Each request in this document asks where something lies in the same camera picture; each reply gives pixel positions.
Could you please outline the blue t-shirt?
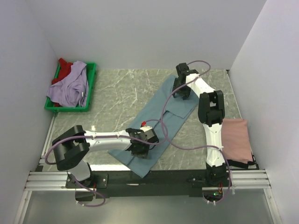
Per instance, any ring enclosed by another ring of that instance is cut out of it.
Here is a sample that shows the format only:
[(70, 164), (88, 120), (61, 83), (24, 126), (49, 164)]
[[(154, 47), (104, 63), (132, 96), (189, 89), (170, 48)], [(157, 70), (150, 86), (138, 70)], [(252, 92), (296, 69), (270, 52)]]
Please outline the blue t-shirt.
[[(146, 121), (147, 125), (154, 128), (159, 140), (163, 141), (164, 134), (161, 125), (157, 120), (161, 118), (162, 108), (166, 106), (163, 114), (163, 123), (168, 130), (168, 138), (172, 140), (176, 136), (181, 126), (198, 105), (199, 98), (192, 92), (186, 100), (183, 100), (180, 97), (171, 97), (169, 101), (166, 101), (172, 92), (174, 80), (175, 76), (170, 75), (164, 81), (156, 94), (131, 122), (129, 125), (131, 128), (138, 128), (142, 122)], [(145, 159), (134, 157), (129, 151), (118, 149), (109, 150), (108, 153), (123, 165), (127, 166), (135, 174), (144, 178), (156, 164), (168, 145), (169, 142), (165, 141), (164, 143), (155, 146), (149, 151), (147, 158)]]

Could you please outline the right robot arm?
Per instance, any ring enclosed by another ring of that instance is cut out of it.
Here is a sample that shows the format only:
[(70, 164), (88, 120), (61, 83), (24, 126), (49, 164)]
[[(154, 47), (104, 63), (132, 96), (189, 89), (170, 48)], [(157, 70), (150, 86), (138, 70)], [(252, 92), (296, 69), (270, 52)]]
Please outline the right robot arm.
[(173, 90), (183, 87), (173, 96), (188, 99), (193, 91), (199, 98), (198, 118), (204, 127), (207, 144), (205, 181), (210, 186), (216, 186), (228, 176), (226, 162), (221, 154), (221, 129), (225, 117), (223, 92), (209, 86), (196, 70), (177, 70), (177, 74)]

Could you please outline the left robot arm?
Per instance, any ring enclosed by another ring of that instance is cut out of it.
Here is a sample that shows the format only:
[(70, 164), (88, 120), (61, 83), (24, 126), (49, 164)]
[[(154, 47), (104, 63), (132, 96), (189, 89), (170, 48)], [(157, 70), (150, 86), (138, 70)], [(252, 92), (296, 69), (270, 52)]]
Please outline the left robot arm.
[(97, 133), (85, 131), (81, 125), (74, 126), (52, 142), (54, 164), (59, 171), (71, 174), (68, 179), (82, 187), (95, 187), (96, 177), (84, 157), (90, 152), (118, 149), (132, 156), (146, 158), (150, 146), (159, 142), (150, 126), (127, 128), (118, 132)]

